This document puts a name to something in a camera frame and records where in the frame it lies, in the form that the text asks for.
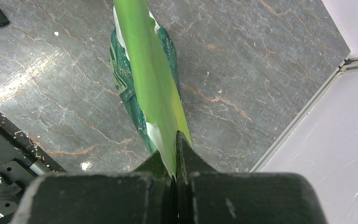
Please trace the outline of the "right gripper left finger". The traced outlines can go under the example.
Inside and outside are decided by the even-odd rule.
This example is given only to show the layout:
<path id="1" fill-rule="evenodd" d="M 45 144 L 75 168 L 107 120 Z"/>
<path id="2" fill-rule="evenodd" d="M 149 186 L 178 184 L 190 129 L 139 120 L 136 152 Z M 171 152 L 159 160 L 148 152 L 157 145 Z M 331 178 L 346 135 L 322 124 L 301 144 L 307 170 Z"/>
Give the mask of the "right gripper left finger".
<path id="1" fill-rule="evenodd" d="M 172 224 L 173 184 L 155 152 L 129 173 L 51 173 L 25 191 L 13 224 Z"/>

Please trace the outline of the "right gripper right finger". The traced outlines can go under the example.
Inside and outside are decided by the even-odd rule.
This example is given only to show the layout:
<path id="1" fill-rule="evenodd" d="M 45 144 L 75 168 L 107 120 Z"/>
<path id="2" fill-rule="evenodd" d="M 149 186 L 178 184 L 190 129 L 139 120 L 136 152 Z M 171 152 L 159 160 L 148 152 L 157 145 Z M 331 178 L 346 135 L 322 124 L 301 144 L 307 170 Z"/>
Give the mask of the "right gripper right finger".
<path id="1" fill-rule="evenodd" d="M 295 173 L 223 173 L 176 134 L 181 224 L 325 224 L 317 194 Z"/>

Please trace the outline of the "green litter bag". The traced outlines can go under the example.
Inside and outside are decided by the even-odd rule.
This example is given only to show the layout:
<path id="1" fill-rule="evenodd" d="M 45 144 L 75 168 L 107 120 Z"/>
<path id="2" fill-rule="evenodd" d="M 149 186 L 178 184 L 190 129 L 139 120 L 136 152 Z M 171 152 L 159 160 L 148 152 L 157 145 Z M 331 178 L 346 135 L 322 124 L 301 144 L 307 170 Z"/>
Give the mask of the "green litter bag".
<path id="1" fill-rule="evenodd" d="M 113 4 L 112 61 L 118 73 L 129 66 L 141 133 L 150 149 L 160 153 L 168 176 L 176 180 L 176 134 L 182 132 L 188 141 L 191 134 L 180 97 L 175 46 L 147 1 Z"/>

